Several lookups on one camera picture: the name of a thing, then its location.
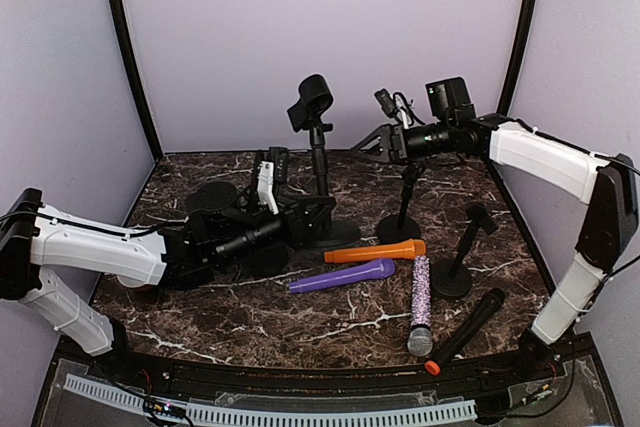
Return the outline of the tall stand large clip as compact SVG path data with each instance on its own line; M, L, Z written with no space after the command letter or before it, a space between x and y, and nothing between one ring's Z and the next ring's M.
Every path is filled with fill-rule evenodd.
M313 173L319 196L330 196L328 161L325 151L325 133L333 130L331 123L321 120L322 114L333 104L333 95L320 74L304 79L298 87L299 99L287 110L295 132L309 132ZM305 243L307 248L332 250L353 245L360 239L360 229L354 221L333 220L331 216Z

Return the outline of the glitter microphone silver head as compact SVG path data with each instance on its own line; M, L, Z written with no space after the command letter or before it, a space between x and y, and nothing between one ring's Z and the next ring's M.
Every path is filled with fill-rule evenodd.
M426 357L432 350L430 263L426 255L417 256L412 269L411 323L407 349L415 357Z

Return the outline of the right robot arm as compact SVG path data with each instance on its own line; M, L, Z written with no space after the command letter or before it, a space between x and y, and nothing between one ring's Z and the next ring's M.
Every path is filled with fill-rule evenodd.
M624 154L594 152L500 114L441 120L405 128L376 127L351 149L362 159L406 164L441 153L476 157L486 165L518 171L555 188L575 226L555 228L566 267L555 267L547 303L518 340L515 367L526 376L547 362L553 346L589 313L621 269L618 265L639 228L637 169Z

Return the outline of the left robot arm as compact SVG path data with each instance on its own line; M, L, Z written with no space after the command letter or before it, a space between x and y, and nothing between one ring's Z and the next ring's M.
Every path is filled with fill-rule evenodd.
M111 274L129 289L189 291L275 245L303 247L335 205L331 196L282 197L252 213L233 205L197 209L181 221L135 229L62 212L27 188L1 217L1 297L38 313L94 360L127 365L125 326L94 310L54 267Z

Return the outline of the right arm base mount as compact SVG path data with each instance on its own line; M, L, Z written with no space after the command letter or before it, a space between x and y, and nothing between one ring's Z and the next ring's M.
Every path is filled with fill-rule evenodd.
M544 369L555 366L555 353L540 339L531 327L527 327L518 339L518 349L514 361L515 375L524 380L533 378Z

